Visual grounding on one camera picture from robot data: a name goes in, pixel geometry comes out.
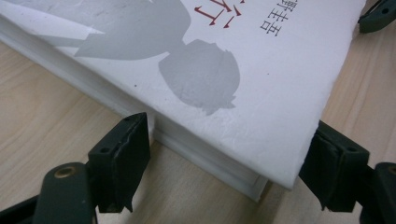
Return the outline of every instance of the table surface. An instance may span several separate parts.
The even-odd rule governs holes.
[[[396,23],[357,31],[322,120],[371,152],[369,164],[396,162]],[[0,43],[0,210],[37,195],[45,173],[88,151],[121,117]],[[292,191],[268,184],[255,203],[157,142],[134,196],[134,212],[100,223],[359,223],[321,211],[298,179]]]

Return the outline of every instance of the chinese characters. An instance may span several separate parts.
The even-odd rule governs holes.
[[[221,17],[227,17],[226,23],[221,24],[224,29],[230,27],[231,21],[238,16],[241,16],[242,13],[240,11],[240,4],[244,4],[245,0],[208,0],[208,3],[211,2],[212,4],[216,4],[219,6],[217,11],[208,12],[206,11],[207,8],[203,6],[196,7],[194,10],[201,15],[209,18],[209,25],[216,25],[217,19]]]
[[[298,0],[281,0],[269,13],[260,28],[266,31],[267,34],[277,36],[282,28],[282,22],[289,19],[288,13],[291,13],[296,8],[297,2]]]

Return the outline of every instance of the gray silhouette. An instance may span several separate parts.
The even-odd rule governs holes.
[[[191,18],[179,0],[8,2],[103,32],[89,34],[85,40],[40,36],[56,47],[78,48],[76,57],[141,60],[168,52],[159,68],[178,99],[202,108],[207,115],[233,107],[240,77],[235,58],[216,44],[201,40],[183,43]]]

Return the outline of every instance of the white book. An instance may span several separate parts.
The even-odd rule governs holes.
[[[258,200],[291,189],[363,0],[0,0],[0,38]]]

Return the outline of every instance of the wood grain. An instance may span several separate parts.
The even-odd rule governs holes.
[[[371,151],[370,165],[396,162],[396,25],[356,35],[323,120]],[[87,152],[120,119],[44,68],[0,44],[0,210],[39,193],[44,174]],[[153,143],[134,212],[100,223],[359,223],[322,212],[301,180],[270,184],[259,203]]]

